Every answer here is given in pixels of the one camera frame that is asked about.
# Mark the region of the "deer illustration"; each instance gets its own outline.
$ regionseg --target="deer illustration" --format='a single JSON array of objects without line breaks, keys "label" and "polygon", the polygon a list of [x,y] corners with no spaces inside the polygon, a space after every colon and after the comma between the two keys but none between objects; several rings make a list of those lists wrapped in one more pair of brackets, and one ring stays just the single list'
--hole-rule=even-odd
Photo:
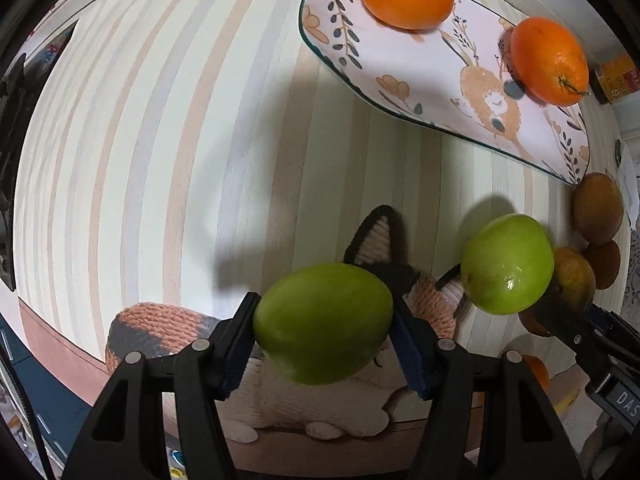
[{"label": "deer illustration", "polygon": [[503,75],[508,73],[504,57],[496,57],[498,76],[480,66],[476,44],[467,33],[466,20],[462,20],[455,9],[452,15],[455,38],[442,30],[440,35],[465,66],[460,71],[462,97],[451,99],[451,103],[460,113],[494,134],[494,137],[503,137],[512,142],[520,158],[533,162],[534,159],[518,139],[521,123],[518,102],[504,91]]}]

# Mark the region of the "floral pattern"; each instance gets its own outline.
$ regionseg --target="floral pattern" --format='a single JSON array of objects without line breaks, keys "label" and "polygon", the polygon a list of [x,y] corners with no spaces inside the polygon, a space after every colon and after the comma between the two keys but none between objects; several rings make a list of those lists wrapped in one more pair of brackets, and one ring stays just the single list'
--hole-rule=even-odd
[{"label": "floral pattern", "polygon": [[378,90],[380,95],[382,95],[387,102],[398,108],[403,114],[408,113],[412,116],[419,116],[422,113],[422,105],[420,103],[415,104],[413,107],[407,104],[406,100],[409,98],[410,88],[406,81],[398,81],[395,77],[389,74],[377,77],[376,81],[380,86],[382,86],[386,93],[396,97],[404,105],[404,107],[399,105],[390,99],[382,90]]},{"label": "floral pattern", "polygon": [[569,175],[571,177],[571,181],[573,184],[577,184],[582,179],[582,174],[580,172],[581,163],[578,162],[578,156],[585,162],[589,161],[589,147],[588,146],[580,146],[577,153],[574,153],[574,147],[572,146],[572,142],[574,142],[571,136],[571,130],[577,130],[579,132],[587,133],[587,129],[584,126],[584,120],[582,118],[582,114],[580,112],[575,112],[572,108],[564,108],[558,107],[558,109],[568,117],[564,122],[569,126],[569,130],[563,128],[557,121],[551,119],[549,116],[548,110],[544,110],[544,114],[547,122],[551,126],[554,132],[554,138],[556,139],[556,143],[558,144],[558,151],[564,160],[564,164],[569,171]]},{"label": "floral pattern", "polygon": [[353,31],[353,22],[346,14],[346,7],[341,0],[330,0],[327,5],[327,10],[332,12],[330,21],[335,24],[334,38],[337,40],[332,45],[332,49],[341,51],[341,56],[338,58],[338,63],[342,66],[347,65],[347,59],[349,59],[356,67],[362,69],[362,65],[358,61],[360,54],[356,48],[356,43],[360,43],[360,38]]},{"label": "floral pattern", "polygon": [[629,270],[626,274],[625,297],[622,309],[640,307],[640,239],[638,232],[631,231],[631,247],[629,249]]},{"label": "floral pattern", "polygon": [[588,146],[580,146],[580,151],[578,152],[578,155],[580,155],[580,158],[584,162],[588,162],[589,161],[589,147]]},{"label": "floral pattern", "polygon": [[316,40],[324,44],[329,44],[329,38],[318,28],[320,27],[320,18],[311,13],[308,5],[302,8],[302,26],[305,27],[305,30],[316,38]]},{"label": "floral pattern", "polygon": [[407,31],[381,23],[362,0],[303,0],[299,24],[319,59],[370,104],[575,184],[589,161],[580,108],[526,93],[510,56],[511,31],[525,16],[493,6],[455,0],[437,30]]}]

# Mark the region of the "fruit stem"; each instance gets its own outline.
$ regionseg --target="fruit stem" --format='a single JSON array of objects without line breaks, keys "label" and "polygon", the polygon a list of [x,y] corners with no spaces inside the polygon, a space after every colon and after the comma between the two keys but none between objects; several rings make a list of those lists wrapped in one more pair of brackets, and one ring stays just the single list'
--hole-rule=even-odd
[{"label": "fruit stem", "polygon": [[569,83],[569,80],[564,75],[561,75],[558,79],[560,80],[560,86],[566,86],[567,88],[573,90],[578,95],[591,95],[591,92],[589,91],[581,92],[580,90],[578,90],[575,86]]}]

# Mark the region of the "striped surface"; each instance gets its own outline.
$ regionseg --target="striped surface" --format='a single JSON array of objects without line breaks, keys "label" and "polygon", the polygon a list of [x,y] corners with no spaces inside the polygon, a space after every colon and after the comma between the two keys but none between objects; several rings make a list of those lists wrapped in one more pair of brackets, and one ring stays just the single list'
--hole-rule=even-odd
[{"label": "striped surface", "polygon": [[[104,358],[109,323],[139,301],[231,316],[247,290],[340,258],[382,203],[404,215],[410,263],[434,275],[511,210],[570,240],[569,187],[365,104],[302,44],[299,2],[99,0],[79,22],[24,145],[15,261],[20,296],[90,354]],[[582,111],[590,170],[614,171],[610,106]],[[613,310],[628,238],[624,226],[624,268],[596,296]],[[523,333],[474,310],[460,341],[495,354]],[[527,344],[552,372],[572,359]]]}]

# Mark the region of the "brown fruit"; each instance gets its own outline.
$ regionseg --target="brown fruit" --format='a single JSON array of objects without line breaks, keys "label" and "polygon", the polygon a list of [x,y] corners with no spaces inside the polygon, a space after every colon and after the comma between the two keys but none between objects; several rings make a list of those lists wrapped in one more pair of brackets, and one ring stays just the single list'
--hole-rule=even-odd
[{"label": "brown fruit", "polygon": [[603,173],[589,173],[574,192],[574,225],[590,244],[611,240],[624,216],[618,185]]},{"label": "brown fruit", "polygon": [[604,290],[613,285],[620,272],[620,248],[613,240],[602,245],[589,244],[582,253],[596,277],[596,288]]},{"label": "brown fruit", "polygon": [[546,328],[536,321],[536,317],[533,315],[531,307],[520,311],[518,313],[518,317],[520,318],[522,326],[527,329],[527,332],[533,335],[539,335],[540,337],[551,337],[551,334],[546,330]]},{"label": "brown fruit", "polygon": [[[596,278],[587,259],[569,247],[554,249],[554,275],[544,297],[558,295],[574,312],[583,313],[593,301]],[[541,337],[551,334],[536,320],[532,307],[518,314],[529,333]]]},{"label": "brown fruit", "polygon": [[538,380],[543,390],[549,388],[549,372],[546,370],[545,364],[538,359],[535,355],[523,355],[522,360],[529,365],[529,368],[533,372],[533,375]]},{"label": "brown fruit", "polygon": [[578,313],[583,313],[596,293],[596,277],[587,259],[569,247],[556,247],[556,264],[549,291],[559,287],[560,298]]}]

